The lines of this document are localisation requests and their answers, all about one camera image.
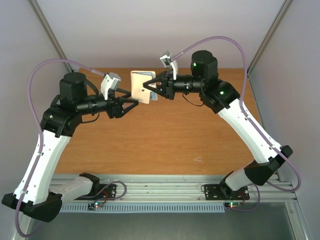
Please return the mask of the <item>beige card holder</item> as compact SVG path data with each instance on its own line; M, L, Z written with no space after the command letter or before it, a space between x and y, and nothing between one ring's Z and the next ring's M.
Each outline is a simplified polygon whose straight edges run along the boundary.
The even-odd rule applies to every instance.
M130 72L131 97L139 103L149 104L150 101L157 101L158 95L143 87L143 83L156 77L155 71L132 70Z

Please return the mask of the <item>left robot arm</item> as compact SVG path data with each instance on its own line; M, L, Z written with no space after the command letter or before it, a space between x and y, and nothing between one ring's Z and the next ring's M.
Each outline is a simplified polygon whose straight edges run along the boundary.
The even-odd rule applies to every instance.
M51 222L63 205L78 198L96 199L102 189L100 179L81 173L76 179L50 187L58 161L73 136L83 123L84 115L121 118L138 105L131 93L120 89L121 78L107 73L97 89L80 72L64 75L59 82L59 94L43 113L40 134L28 169L16 190L5 194L2 204L42 222Z

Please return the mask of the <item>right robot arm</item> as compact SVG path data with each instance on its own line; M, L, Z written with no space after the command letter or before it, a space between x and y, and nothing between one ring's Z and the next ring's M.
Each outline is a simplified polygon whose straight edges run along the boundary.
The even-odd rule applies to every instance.
M218 60L211 52L198 50L191 55L191 74L178 74L176 62L171 58L169 54L160 58L166 71L144 82L143 87L170 100L176 93L198 93L201 102L233 128L253 156L253 162L230 172L220 181L220 194L229 199L242 187L264 185L293 150L268 135L241 102L238 91L229 82L219 79Z

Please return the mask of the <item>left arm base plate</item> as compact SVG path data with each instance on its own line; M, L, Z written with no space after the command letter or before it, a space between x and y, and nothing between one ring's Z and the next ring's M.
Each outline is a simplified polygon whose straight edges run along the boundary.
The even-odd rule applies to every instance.
M105 198L115 198L117 193L117 185L111 184L106 187L106 184L100 184L96 194L89 193L87 195L80 196L76 198L77 201L84 200L101 200Z

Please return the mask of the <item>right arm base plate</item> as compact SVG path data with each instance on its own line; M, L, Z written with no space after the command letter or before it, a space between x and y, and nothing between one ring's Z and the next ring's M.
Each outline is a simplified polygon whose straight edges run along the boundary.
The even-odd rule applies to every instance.
M203 184L201 186L201 191L204 193L206 201L240 201L240 200L249 200L249 190L248 187L242 187L238 191L233 192L230 196L224 196L220 190L219 184Z

